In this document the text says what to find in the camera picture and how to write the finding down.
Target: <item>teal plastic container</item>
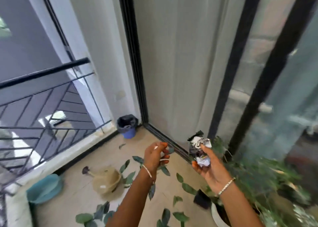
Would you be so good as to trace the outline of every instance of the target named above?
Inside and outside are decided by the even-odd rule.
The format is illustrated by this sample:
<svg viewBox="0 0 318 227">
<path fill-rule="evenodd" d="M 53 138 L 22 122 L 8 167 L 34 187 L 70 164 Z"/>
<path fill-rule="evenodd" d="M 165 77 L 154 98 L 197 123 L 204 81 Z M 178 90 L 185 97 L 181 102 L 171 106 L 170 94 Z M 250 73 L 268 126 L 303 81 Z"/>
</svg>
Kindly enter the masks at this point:
<svg viewBox="0 0 318 227">
<path fill-rule="evenodd" d="M 30 203 L 44 203 L 58 195 L 62 188 L 62 179 L 56 174 L 51 174 L 35 183 L 26 191 L 27 199 Z"/>
</svg>

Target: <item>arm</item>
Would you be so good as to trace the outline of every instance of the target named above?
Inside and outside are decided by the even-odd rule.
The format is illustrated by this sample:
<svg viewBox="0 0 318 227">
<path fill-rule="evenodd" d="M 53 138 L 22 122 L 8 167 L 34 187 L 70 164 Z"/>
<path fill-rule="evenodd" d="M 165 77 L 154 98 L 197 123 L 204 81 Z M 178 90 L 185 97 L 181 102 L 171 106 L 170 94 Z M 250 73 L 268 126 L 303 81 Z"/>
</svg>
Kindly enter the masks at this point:
<svg viewBox="0 0 318 227">
<path fill-rule="evenodd" d="M 219 193 L 223 187 L 232 179 L 229 172 L 213 153 L 212 149 L 201 145 L 201 149 L 211 159 L 211 166 L 200 167 L 196 161 L 192 162 L 193 168 L 207 181 L 214 193 Z M 220 195 L 224 204 L 226 214 L 232 227 L 264 227 L 257 214 L 250 206 L 244 194 L 232 182 Z"/>
<path fill-rule="evenodd" d="M 152 179 L 146 169 L 142 167 L 106 227 L 138 226 L 150 187 L 157 178 L 157 168 L 159 165 L 169 162 L 168 160 L 160 162 L 160 153 L 168 153 L 168 150 L 165 149 L 167 146 L 168 144 L 165 142 L 155 142 L 145 150 L 144 165 L 151 173 Z M 169 157 L 169 155 L 165 155 L 163 158 L 169 159 Z"/>
</svg>

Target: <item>hand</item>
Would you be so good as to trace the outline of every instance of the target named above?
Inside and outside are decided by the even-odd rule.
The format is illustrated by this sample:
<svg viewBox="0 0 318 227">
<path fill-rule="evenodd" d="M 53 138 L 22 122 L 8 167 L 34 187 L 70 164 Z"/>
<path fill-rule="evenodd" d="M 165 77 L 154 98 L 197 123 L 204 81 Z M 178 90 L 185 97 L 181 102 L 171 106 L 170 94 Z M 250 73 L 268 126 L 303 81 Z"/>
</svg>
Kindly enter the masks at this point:
<svg viewBox="0 0 318 227">
<path fill-rule="evenodd" d="M 169 151 L 166 149 L 168 143 L 166 142 L 154 142 L 145 150 L 145 157 L 144 157 L 144 165 L 149 170 L 152 175 L 153 181 L 157 179 L 157 168 L 160 165 L 165 165 L 169 161 L 160 161 L 160 153 L 163 152 L 165 155 L 162 159 L 169 159 L 170 156 L 166 155 Z"/>
<path fill-rule="evenodd" d="M 224 188 L 224 186 L 231 181 L 232 177 L 218 157 L 213 153 L 212 149 L 206 147 L 203 144 L 200 146 L 201 149 L 208 154 L 209 158 L 211 159 L 211 165 L 209 167 L 200 167 L 196 161 L 192 161 L 192 167 L 202 177 L 205 178 L 211 190 L 215 194 L 218 194 Z"/>
</svg>

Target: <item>bracelet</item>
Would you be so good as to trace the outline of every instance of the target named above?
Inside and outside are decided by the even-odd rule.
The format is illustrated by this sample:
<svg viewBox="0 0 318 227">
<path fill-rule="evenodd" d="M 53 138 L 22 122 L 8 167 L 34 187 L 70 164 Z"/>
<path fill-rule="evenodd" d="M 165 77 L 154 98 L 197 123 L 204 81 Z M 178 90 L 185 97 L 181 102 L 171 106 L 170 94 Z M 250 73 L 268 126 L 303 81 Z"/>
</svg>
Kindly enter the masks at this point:
<svg viewBox="0 0 318 227">
<path fill-rule="evenodd" d="M 151 175 L 151 173 L 149 172 L 148 168 L 146 168 L 145 165 L 143 165 L 143 164 L 142 164 L 142 166 L 146 169 L 147 173 L 149 174 L 150 178 L 152 179 L 152 184 L 154 185 L 154 184 L 155 184 L 155 181 L 153 180 L 152 175 Z"/>
<path fill-rule="evenodd" d="M 225 186 L 224 188 L 217 194 L 217 197 L 220 197 L 221 193 L 224 192 L 225 189 L 227 189 L 227 187 L 235 180 L 235 178 L 232 178 L 231 181 L 229 181 Z"/>
</svg>

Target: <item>person's left hand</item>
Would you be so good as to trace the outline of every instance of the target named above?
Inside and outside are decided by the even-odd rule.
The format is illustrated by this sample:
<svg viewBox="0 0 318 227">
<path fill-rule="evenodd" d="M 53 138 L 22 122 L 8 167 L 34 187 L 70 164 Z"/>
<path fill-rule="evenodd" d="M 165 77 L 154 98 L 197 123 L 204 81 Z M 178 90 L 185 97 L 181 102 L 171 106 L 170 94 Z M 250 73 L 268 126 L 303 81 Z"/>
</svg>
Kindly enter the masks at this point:
<svg viewBox="0 0 318 227">
<path fill-rule="evenodd" d="M 165 153 L 162 159 L 170 158 L 170 156 L 167 155 L 167 153 L 169 153 L 169 151 L 166 149 L 167 146 L 168 146 L 168 143 L 166 142 L 154 142 L 145 150 L 145 157 L 144 157 L 143 164 L 151 173 L 153 181 L 156 181 L 156 178 L 157 178 L 157 168 L 160 165 L 165 165 L 169 162 L 168 160 L 160 161 L 161 152 Z"/>
</svg>

